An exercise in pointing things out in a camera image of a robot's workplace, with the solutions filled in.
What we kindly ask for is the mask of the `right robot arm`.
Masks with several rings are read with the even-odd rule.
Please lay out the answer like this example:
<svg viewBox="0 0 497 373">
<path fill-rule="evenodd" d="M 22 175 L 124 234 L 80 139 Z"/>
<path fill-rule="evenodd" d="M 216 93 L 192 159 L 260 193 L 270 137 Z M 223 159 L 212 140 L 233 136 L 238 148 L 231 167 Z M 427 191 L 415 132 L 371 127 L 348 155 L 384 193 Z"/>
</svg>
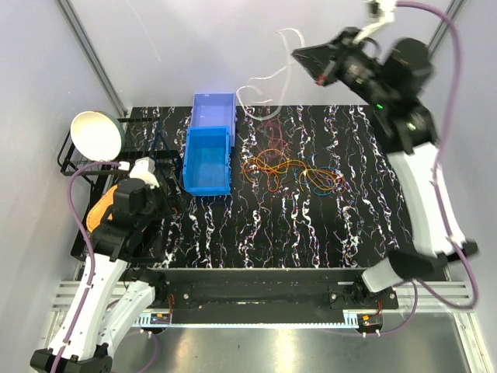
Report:
<svg viewBox="0 0 497 373">
<path fill-rule="evenodd" d="M 352 292 L 354 302 L 366 309 L 387 288 L 466 259 L 478 246 L 465 239 L 451 206 L 440 210 L 440 203 L 450 202 L 435 166 L 441 140 L 431 113 L 418 98 L 433 73 L 426 45 L 401 38 L 379 62 L 366 55 L 363 42 L 353 42 L 359 32 L 345 28 L 328 43 L 298 48 L 291 55 L 318 85 L 340 81 L 374 108 L 374 137 L 401 184 L 415 248 L 396 249 L 363 272 Z"/>
</svg>

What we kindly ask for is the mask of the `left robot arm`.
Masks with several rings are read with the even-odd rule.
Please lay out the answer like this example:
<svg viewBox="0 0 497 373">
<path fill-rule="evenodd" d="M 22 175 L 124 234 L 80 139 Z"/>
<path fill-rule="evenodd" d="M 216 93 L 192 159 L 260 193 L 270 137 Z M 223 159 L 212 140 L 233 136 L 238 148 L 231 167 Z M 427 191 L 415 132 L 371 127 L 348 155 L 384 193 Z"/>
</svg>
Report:
<svg viewBox="0 0 497 373">
<path fill-rule="evenodd" d="M 118 280 L 139 252 L 155 242 L 167 212 L 164 192 L 145 181 L 119 182 L 109 215 L 87 237 L 85 271 L 61 328 L 44 349 L 35 350 L 37 372 L 110 372 L 113 355 L 138 316 L 168 301 L 163 273 L 141 268 L 128 279 L 121 299 L 110 304 Z"/>
</svg>

